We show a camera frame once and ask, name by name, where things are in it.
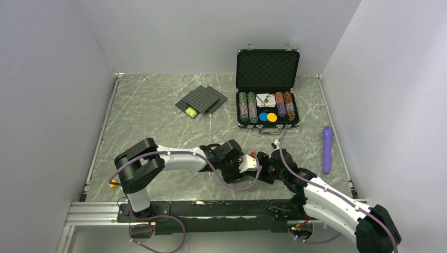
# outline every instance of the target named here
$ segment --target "open case lid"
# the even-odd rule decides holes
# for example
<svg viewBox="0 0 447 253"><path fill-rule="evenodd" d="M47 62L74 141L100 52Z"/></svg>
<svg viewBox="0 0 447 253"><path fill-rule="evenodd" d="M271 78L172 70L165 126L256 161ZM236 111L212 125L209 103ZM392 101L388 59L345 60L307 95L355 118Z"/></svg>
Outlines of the open case lid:
<svg viewBox="0 0 447 253"><path fill-rule="evenodd" d="M236 87L239 91L290 90L298 61L298 50L238 50Z"/></svg>

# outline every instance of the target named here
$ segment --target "white wall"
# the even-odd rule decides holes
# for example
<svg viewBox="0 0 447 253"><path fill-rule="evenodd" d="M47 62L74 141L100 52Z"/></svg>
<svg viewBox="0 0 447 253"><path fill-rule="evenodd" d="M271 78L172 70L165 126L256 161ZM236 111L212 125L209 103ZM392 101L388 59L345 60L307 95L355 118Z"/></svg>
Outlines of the white wall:
<svg viewBox="0 0 447 253"><path fill-rule="evenodd" d="M447 241L447 2L363 0L323 73L354 186L402 252Z"/></svg>
<svg viewBox="0 0 447 253"><path fill-rule="evenodd" d="M237 49L298 43L322 73L360 0L76 0L123 73L235 72Z"/></svg>
<svg viewBox="0 0 447 253"><path fill-rule="evenodd" d="M0 248L54 252L114 74L72 0L0 8Z"/></svg>

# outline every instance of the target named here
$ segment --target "poker chip stack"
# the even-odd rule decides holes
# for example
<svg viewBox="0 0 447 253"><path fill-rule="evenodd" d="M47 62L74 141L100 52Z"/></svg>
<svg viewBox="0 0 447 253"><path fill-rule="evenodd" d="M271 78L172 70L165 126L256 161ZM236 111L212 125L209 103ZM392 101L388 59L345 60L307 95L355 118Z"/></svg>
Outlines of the poker chip stack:
<svg viewBox="0 0 447 253"><path fill-rule="evenodd" d="M284 104L283 93L276 92L275 100L276 100L276 107L278 107L278 115L280 118L284 118L287 115L287 111L286 111L286 105Z"/></svg>
<svg viewBox="0 0 447 253"><path fill-rule="evenodd" d="M288 91L284 92L284 102L286 102L287 119L292 121L295 119L295 109L293 106L292 94Z"/></svg>
<svg viewBox="0 0 447 253"><path fill-rule="evenodd" d="M247 105L247 94L245 92L239 92L239 112L240 112L240 120L242 122L247 122L248 105Z"/></svg>
<svg viewBox="0 0 447 253"><path fill-rule="evenodd" d="M258 113L256 111L256 95L253 92L247 94L248 101L248 114L250 116L250 122L258 122Z"/></svg>

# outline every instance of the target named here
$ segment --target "metal frame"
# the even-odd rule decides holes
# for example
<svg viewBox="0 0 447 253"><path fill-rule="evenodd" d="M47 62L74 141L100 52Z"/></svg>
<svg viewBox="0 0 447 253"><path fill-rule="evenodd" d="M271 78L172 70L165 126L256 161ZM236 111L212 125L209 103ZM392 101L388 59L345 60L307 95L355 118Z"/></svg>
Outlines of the metal frame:
<svg viewBox="0 0 447 253"><path fill-rule="evenodd" d="M321 85L321 78L322 78L322 76L323 75L316 75L318 86L320 87L320 91L321 91L322 96L323 96L324 105L326 106L327 115L329 115L329 120L331 121L332 129L334 130L335 140L337 141L338 149L340 150L340 155L342 156L342 163L343 163L343 166L345 167L345 171L346 171L346 175L348 177L348 181L351 181L351 176L349 175L349 171L348 171L348 168L346 166L346 161L345 161L345 157L343 155L342 147L340 146L340 142L338 140L337 131L335 131L334 121L332 121L331 112L329 110L329 106L327 105L326 97L324 96L323 88L322 88L322 85Z"/></svg>
<svg viewBox="0 0 447 253"><path fill-rule="evenodd" d="M90 185L90 179L92 178L93 167L95 166L96 157L98 156L99 148L101 146L102 137L104 136L105 125L107 124L107 120L109 119L110 109L112 108L113 100L115 99L116 89L118 84L120 83L121 77L124 73L115 73L116 80L115 85L113 86L112 94L110 95L109 104L107 105L107 109L105 111L104 122L102 123L101 133L99 134L98 142L96 143L95 153L93 154L92 162L90 163L89 174L87 175L87 180L85 182L86 186Z"/></svg>

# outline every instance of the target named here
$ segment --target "blue poker chip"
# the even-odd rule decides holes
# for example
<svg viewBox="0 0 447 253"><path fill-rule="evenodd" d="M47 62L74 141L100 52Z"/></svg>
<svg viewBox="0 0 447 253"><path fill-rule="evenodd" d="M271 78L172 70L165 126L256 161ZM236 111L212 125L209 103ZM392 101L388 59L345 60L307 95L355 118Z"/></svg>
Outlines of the blue poker chip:
<svg viewBox="0 0 447 253"><path fill-rule="evenodd" d="M265 113L265 112L260 113L259 114L259 119L261 121L267 121L267 113Z"/></svg>

